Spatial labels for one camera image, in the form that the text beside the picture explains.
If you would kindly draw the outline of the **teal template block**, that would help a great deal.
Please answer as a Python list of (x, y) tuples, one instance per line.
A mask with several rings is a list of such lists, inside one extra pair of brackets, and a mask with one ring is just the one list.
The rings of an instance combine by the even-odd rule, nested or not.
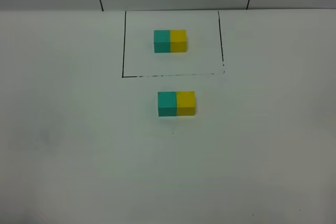
[(170, 30), (155, 30), (153, 37), (155, 53), (171, 52)]

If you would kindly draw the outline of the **yellow template block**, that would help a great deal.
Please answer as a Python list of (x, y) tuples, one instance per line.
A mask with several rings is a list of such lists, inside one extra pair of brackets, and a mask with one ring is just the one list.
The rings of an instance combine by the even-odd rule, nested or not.
[(170, 30), (170, 52), (187, 51), (186, 30)]

